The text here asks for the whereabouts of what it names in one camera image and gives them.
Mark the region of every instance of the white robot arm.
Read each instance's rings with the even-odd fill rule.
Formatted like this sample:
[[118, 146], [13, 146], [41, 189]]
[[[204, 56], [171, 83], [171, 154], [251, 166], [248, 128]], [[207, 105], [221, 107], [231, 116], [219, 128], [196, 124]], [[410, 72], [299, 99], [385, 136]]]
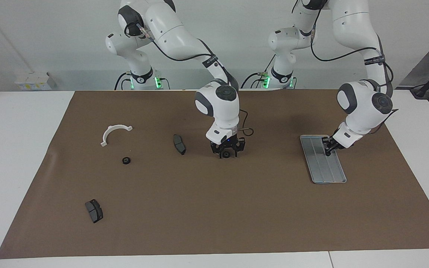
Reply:
[[122, 0], [119, 23], [127, 36], [150, 39], [160, 52], [174, 61], [196, 59], [203, 63], [214, 77], [196, 92], [198, 110], [214, 117], [206, 137], [216, 144], [212, 146], [214, 153], [227, 147], [242, 151], [244, 141], [240, 139], [238, 143], [237, 138], [238, 83], [208, 46], [186, 30], [175, 13], [172, 0]]
[[[312, 48], [315, 23], [324, 7], [332, 10], [335, 39], [363, 55], [368, 76], [365, 80], [345, 83], [339, 89], [337, 101], [348, 115], [325, 141], [325, 152], [329, 155], [332, 150], [351, 147], [392, 113], [393, 72], [385, 62], [380, 38], [372, 27], [367, 0], [298, 0], [293, 9], [296, 25], [270, 36], [270, 45], [278, 56], [270, 72], [269, 87], [288, 84], [295, 63], [292, 50], [311, 47], [315, 55]], [[387, 68], [392, 78], [388, 77]]]
[[150, 43], [147, 38], [127, 37], [121, 33], [111, 33], [105, 38], [109, 51], [124, 58], [130, 67], [131, 84], [135, 90], [162, 89], [145, 52], [137, 50]]

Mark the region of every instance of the gray tray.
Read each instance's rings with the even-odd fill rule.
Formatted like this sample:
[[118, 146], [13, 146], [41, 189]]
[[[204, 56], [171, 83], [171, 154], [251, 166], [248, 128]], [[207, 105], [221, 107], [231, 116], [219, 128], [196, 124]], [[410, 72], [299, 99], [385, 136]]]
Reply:
[[312, 181], [317, 184], [346, 183], [347, 178], [345, 177], [337, 152], [332, 151], [330, 156], [326, 156], [322, 143], [323, 138], [328, 138], [328, 136], [301, 136], [301, 144]]

